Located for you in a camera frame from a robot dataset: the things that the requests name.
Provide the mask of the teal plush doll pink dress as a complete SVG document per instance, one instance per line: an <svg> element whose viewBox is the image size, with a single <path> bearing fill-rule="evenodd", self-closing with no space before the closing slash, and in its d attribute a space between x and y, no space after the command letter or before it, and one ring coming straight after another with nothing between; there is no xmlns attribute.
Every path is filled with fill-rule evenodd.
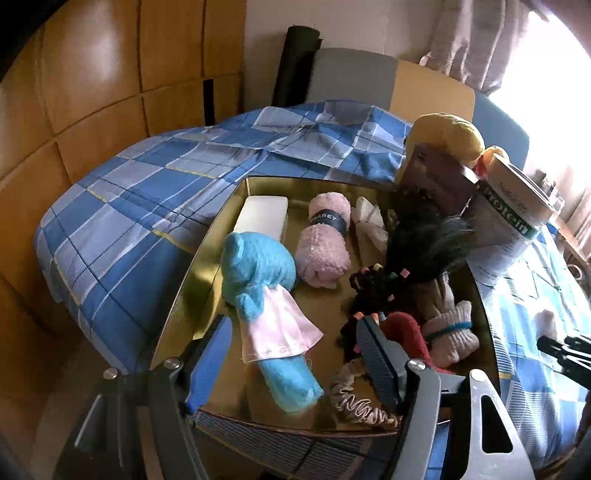
<svg viewBox="0 0 591 480"><path fill-rule="evenodd" d="M297 272L290 251L260 233L232 232L223 242L221 273L222 298L240 322L242 362L256 364L283 412L314 406L324 390L304 354L324 333L291 295Z"/></svg>

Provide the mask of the wooden desk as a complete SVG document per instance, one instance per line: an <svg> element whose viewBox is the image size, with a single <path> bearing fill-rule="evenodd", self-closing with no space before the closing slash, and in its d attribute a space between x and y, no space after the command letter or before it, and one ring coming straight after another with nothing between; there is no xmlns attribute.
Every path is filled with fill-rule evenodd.
<svg viewBox="0 0 591 480"><path fill-rule="evenodd" d="M588 257L583 253L582 247L567 223L560 216L557 216L554 224L557 228L556 243L559 250L567 259L574 259L581 266L588 267Z"/></svg>

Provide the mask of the yellow plush bear toy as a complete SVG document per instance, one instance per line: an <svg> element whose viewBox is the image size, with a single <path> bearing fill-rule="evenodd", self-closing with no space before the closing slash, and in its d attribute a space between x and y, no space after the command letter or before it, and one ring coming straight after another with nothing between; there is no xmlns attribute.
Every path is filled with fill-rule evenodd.
<svg viewBox="0 0 591 480"><path fill-rule="evenodd" d="M483 177L496 161L510 164L510 157L502 147L485 147L478 128L453 114L430 113L415 121L405 138L403 165L410 161L415 148L422 144L451 156L479 177Z"/></svg>

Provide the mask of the black rolled mat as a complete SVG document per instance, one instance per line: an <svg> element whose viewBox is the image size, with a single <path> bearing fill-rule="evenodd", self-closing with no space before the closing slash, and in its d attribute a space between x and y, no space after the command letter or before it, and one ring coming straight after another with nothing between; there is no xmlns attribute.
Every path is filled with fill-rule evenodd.
<svg viewBox="0 0 591 480"><path fill-rule="evenodd" d="M288 108L305 102L315 54L321 46L321 32L317 29L300 25L287 29L271 98L274 107Z"/></svg>

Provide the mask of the white sponge block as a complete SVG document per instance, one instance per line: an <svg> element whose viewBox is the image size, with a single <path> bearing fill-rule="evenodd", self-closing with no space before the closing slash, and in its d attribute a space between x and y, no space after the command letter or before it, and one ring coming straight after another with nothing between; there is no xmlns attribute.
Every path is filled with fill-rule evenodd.
<svg viewBox="0 0 591 480"><path fill-rule="evenodd" d="M287 197L249 196L238 214L233 231L256 232L280 242L287 224L287 207Z"/></svg>

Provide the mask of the pink yarn skein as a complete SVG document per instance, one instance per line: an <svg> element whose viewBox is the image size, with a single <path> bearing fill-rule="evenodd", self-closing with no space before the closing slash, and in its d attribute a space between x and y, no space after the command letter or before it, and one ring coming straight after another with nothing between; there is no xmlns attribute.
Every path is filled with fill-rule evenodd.
<svg viewBox="0 0 591 480"><path fill-rule="evenodd" d="M351 268L346 235L351 204L342 193L321 193L308 204L308 226L294 253L297 275L314 288L335 289Z"/></svg>

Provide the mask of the clear plastic bag of cotton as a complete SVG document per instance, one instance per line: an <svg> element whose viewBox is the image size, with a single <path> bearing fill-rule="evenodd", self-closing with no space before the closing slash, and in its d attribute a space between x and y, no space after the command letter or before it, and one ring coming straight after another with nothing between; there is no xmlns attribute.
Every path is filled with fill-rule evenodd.
<svg viewBox="0 0 591 480"><path fill-rule="evenodd" d="M538 338L548 337L552 340L558 339L557 326L554 312L544 309L535 315L536 335Z"/></svg>

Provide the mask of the blue plaid bed sheet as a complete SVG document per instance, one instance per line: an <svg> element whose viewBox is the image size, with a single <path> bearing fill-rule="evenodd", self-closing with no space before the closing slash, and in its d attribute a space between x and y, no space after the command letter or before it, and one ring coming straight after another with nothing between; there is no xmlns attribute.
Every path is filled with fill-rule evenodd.
<svg viewBox="0 0 591 480"><path fill-rule="evenodd" d="M389 184L410 124L376 106L325 101L266 107L211 127L156 135L76 181L34 237L52 296L112 366L145 370L199 244L249 175ZM536 468L574 444L585 390L536 345L535 317L588 333L590 307L550 232L480 290L501 396Z"/></svg>

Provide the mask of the dark maroon box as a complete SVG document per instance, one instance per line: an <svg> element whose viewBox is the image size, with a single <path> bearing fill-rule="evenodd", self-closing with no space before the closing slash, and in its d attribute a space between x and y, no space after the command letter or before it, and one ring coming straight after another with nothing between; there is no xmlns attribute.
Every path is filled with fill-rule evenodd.
<svg viewBox="0 0 591 480"><path fill-rule="evenodd" d="M432 145L417 145L405 164L399 185L426 191L448 216L461 215L476 192L477 175Z"/></svg>

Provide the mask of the red plush item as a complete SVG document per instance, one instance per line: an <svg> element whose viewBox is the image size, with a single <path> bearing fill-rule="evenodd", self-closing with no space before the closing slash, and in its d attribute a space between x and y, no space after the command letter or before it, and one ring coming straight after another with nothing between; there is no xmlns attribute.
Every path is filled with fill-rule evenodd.
<svg viewBox="0 0 591 480"><path fill-rule="evenodd" d="M437 367L433 362L427 343L423 338L417 321L404 312L393 312L386 317L380 326L385 337L399 343L410 359L423 360L428 366L440 373L450 374L450 371Z"/></svg>

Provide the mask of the striped scrunchie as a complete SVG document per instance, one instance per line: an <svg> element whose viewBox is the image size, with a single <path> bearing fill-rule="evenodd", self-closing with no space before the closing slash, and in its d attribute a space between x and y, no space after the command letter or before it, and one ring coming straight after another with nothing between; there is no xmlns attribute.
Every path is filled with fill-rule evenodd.
<svg viewBox="0 0 591 480"><path fill-rule="evenodd" d="M329 402L342 420L351 424L398 430L402 418L377 406L365 395L356 392L356 380L368 370L362 358L344 364L329 387Z"/></svg>

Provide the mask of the gold tray box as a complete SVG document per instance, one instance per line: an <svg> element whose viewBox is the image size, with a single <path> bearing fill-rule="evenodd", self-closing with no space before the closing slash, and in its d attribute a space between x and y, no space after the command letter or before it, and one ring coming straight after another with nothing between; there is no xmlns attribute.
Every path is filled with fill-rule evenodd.
<svg viewBox="0 0 591 480"><path fill-rule="evenodd" d="M250 327L235 308L235 295L223 289L228 272L222 264L223 242L228 234L238 231L238 217L249 198L287 199L283 223L270 233L263 254L271 264L280 265L296 254L298 239L308 226L311 200L329 192L342 194L352 202L368 199L385 216L388 226L394 226L398 219L406 220L405 239L399 243L393 259L412 261L421 278L436 272L448 273L455 299L472 304L472 329L480 346L456 364L454 371L464 374L480 368L492 381L498 380L488 321L466 263L476 236L465 222L438 217L424 195L399 195L375 185L254 176L239 184L201 242L154 355L156 361L175 356L191 341L204 337L216 318L225 316L231 321L231 342L223 362L214 370L214 377L207 378L197 371L186 377L189 393L185 404L190 411L266 430L311 436L387 435L396 430L395 424L386 422L372 425L353 422L335 409L328 397L301 410L283 410L273 398L254 358ZM263 330L277 332L283 327L314 326L320 331L315 343L301 347L300 354L322 389L332 385L349 357L342 342L342 326L356 307L415 312L418 305L418 297L408 287L405 276L378 272L380 256L362 242L356 227L346 232L345 244L351 269L339 277L335 288L308 285L294 270L288 270L263 288L263 316L259 320Z"/></svg>

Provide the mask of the grey yellow blue headboard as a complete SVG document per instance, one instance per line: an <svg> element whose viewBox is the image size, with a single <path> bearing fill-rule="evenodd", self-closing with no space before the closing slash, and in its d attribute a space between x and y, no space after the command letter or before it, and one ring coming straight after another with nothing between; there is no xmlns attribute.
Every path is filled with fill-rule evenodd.
<svg viewBox="0 0 591 480"><path fill-rule="evenodd" d="M372 104L413 123L429 113L454 114L472 122L487 146L500 146L525 166L530 140L525 130L488 96L410 61L375 52L322 48L315 54L308 102L353 100Z"/></svg>

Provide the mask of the wooden wardrobe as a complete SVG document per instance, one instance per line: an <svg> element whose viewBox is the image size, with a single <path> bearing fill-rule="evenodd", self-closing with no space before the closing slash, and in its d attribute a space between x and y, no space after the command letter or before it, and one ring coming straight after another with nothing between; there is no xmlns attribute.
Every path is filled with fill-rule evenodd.
<svg viewBox="0 0 591 480"><path fill-rule="evenodd" d="M242 1L1 5L1 437L52 475L77 399L80 333L55 304L33 236L50 204L149 136L242 109Z"/></svg>

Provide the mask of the white gloves blue band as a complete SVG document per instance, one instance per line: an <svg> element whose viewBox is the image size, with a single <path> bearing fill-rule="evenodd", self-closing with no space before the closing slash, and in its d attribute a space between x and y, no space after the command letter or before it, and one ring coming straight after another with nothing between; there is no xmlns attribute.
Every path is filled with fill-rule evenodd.
<svg viewBox="0 0 591 480"><path fill-rule="evenodd" d="M424 320L422 335L436 367L446 369L480 347L472 332L472 303L455 301L447 272L418 287L418 310Z"/></svg>

